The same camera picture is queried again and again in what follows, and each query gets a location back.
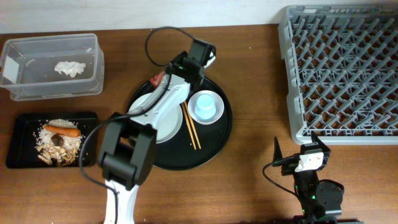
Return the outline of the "brown mushroom piece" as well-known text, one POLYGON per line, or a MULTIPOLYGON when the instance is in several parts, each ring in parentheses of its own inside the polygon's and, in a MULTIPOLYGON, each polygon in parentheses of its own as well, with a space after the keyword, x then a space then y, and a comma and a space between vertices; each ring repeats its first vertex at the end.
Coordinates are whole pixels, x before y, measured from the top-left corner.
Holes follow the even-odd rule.
POLYGON ((63 138, 61 137, 61 135, 59 135, 59 134, 54 134, 54 135, 51 137, 51 141, 53 142, 53 144, 54 144, 55 146, 63 146, 63 144, 64 144, 64 140, 63 140, 63 138))

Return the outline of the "pale grey plate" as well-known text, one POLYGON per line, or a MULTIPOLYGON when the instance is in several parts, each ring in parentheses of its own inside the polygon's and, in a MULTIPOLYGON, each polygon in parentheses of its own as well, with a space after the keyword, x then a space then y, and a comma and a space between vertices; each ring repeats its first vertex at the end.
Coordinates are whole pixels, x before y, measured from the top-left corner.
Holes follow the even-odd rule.
POLYGON ((183 121, 183 112, 180 106, 171 110, 160 123, 157 131, 156 143, 172 139, 179 131, 183 121))

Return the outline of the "orange carrot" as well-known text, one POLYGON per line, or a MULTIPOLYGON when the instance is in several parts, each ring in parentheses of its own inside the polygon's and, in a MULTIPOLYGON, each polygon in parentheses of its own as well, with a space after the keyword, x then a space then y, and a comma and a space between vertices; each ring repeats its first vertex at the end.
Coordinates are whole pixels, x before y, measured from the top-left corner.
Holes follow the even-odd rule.
POLYGON ((63 128, 57 126, 46 125, 44 129, 55 134, 67 136, 70 138, 78 138, 81 136, 81 131, 77 128, 63 128))

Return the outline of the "white tissue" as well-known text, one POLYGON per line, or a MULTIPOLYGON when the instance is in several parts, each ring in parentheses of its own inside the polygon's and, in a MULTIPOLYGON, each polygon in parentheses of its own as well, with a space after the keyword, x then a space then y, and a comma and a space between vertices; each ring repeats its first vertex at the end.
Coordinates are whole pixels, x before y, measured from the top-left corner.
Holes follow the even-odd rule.
POLYGON ((76 77, 78 74, 82 74, 84 72, 84 69, 86 67, 85 63, 79 63, 79 62, 59 62, 56 64, 54 70, 58 72, 59 74, 66 74, 71 76, 72 78, 76 77))

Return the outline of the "red snack wrapper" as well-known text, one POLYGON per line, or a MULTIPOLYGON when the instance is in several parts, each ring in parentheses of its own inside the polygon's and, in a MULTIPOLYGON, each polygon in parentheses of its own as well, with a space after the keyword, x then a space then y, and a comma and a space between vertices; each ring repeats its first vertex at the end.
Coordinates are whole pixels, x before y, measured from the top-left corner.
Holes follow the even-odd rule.
POLYGON ((162 71, 149 80, 154 88, 157 88, 162 83, 164 75, 165 72, 162 71))

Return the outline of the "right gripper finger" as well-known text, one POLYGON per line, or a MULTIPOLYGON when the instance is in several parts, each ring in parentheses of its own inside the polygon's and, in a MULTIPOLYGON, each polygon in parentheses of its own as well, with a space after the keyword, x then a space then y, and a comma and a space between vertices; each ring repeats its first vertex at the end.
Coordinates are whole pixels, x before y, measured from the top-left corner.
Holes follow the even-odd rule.
POLYGON ((282 159, 283 159, 283 156, 282 156, 282 151, 279 146, 279 141, 278 141, 278 138, 275 136, 274 137, 274 154, 273 154, 272 166, 273 167, 280 166, 279 161, 282 159))
POLYGON ((320 140, 320 138, 316 135, 314 131, 311 132, 311 140, 312 142, 316 142, 319 146, 324 145, 324 143, 320 140))

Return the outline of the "rice and food scraps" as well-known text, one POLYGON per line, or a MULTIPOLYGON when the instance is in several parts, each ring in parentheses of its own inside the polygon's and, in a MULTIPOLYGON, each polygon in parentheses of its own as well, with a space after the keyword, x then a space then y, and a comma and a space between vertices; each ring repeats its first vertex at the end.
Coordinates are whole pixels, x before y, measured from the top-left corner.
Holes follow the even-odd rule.
POLYGON ((51 137, 55 134, 44 129, 44 126, 51 125, 63 128, 78 128, 78 123, 67 119, 46 120, 35 128, 32 136, 34 137, 34 148, 38 152, 38 158, 48 166, 64 167, 71 166, 78 160, 81 145, 85 136, 81 131, 78 138, 70 138, 61 135, 64 140, 63 146, 55 146, 51 141, 51 137))

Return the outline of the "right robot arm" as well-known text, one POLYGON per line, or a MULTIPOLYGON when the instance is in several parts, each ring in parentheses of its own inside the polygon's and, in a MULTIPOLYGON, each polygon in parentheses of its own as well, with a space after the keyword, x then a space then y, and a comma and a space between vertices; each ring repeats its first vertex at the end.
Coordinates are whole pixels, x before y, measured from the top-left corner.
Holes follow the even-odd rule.
POLYGON ((273 160, 266 166, 280 167, 283 176, 291 175, 294 178, 293 191, 270 181, 300 202, 303 214, 294 216, 293 223, 339 222, 345 188, 334 180, 320 180, 317 174, 326 166, 330 153, 330 148, 314 132, 311 132, 310 143, 302 144, 299 153, 288 157, 282 156, 278 139, 274 139, 273 160))

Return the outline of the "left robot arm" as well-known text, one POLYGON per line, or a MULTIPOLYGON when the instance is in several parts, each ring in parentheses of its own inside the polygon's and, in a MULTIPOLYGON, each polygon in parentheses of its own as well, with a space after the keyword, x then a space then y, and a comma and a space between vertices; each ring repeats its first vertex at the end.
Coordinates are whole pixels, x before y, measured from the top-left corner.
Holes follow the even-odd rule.
POLYGON ((108 193, 106 223, 133 223, 137 190, 154 164, 159 126, 198 89, 205 68, 215 57, 214 45, 194 39, 188 52, 167 65, 160 83, 144 102, 125 115, 114 113, 104 121, 98 165, 108 193))

